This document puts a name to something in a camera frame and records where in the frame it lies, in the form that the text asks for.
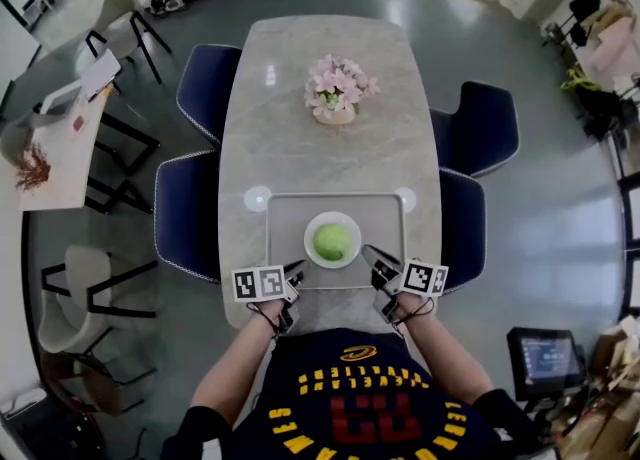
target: white plate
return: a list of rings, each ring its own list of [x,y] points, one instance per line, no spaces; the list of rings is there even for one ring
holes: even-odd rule
[[[348,255],[344,256],[340,261],[327,261],[321,257],[313,246],[313,236],[316,230],[321,225],[325,224],[342,224],[349,229],[351,233],[351,248]],[[360,247],[362,246],[362,234],[360,233],[360,227],[355,223],[353,218],[344,213],[338,213],[337,211],[327,211],[316,216],[309,225],[307,225],[304,231],[304,249],[307,251],[309,259],[311,259],[318,266],[328,268],[330,270],[337,270],[338,268],[344,268],[353,262],[360,253]]]

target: jersey logo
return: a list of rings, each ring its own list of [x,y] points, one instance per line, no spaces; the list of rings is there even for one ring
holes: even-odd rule
[[[345,362],[353,362],[356,360],[368,359],[373,357],[378,350],[375,346],[352,346],[344,349],[344,355],[340,356],[340,360]]]

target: white chair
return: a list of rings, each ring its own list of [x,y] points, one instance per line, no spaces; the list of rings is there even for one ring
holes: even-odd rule
[[[168,44],[162,40],[160,35],[145,21],[138,10],[137,0],[104,0],[100,16],[87,34],[85,42],[96,58],[98,58],[99,53],[96,46],[91,42],[91,38],[101,42],[104,45],[103,49],[110,49],[118,60],[126,59],[131,63],[133,63],[133,58],[131,58],[130,55],[139,47],[142,49],[142,53],[147,59],[149,67],[151,67],[151,71],[156,77],[156,81],[158,84],[161,84],[162,80],[160,79],[158,70],[153,64],[153,60],[151,60],[147,47],[144,45],[142,34],[136,24],[136,20],[153,36],[167,53],[171,53],[171,48]]]
[[[83,351],[107,330],[105,315],[132,318],[155,318],[153,311],[121,309],[111,305],[112,286],[158,266],[152,261],[121,275],[112,276],[109,254],[82,245],[67,248],[64,264],[41,270],[42,319],[38,341],[50,353]],[[65,272],[68,289],[49,284],[47,277]],[[82,325],[74,327],[67,319],[59,299],[70,297],[76,307],[84,312]]]

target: navy blue chair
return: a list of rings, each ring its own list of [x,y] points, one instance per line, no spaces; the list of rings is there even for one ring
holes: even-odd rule
[[[220,281],[220,153],[187,154],[158,167],[153,215],[158,257],[190,275]]]
[[[440,169],[441,263],[449,267],[444,293],[460,289],[484,271],[487,217],[484,189],[475,179]]]
[[[233,46],[198,44],[178,86],[178,108],[218,148],[241,54],[242,50]]]
[[[498,87],[465,82],[458,111],[431,109],[431,121],[440,166],[471,177],[498,168],[520,148],[513,96]]]

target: black sleeve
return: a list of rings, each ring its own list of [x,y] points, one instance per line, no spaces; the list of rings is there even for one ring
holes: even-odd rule
[[[220,443],[231,433],[231,426],[215,410],[191,407],[187,410],[178,433],[164,441],[161,460],[200,460],[202,444],[213,439]]]
[[[501,443],[501,452],[507,458],[530,455],[543,447],[533,421],[503,389],[483,394],[473,408],[491,426],[504,429],[513,439]]]

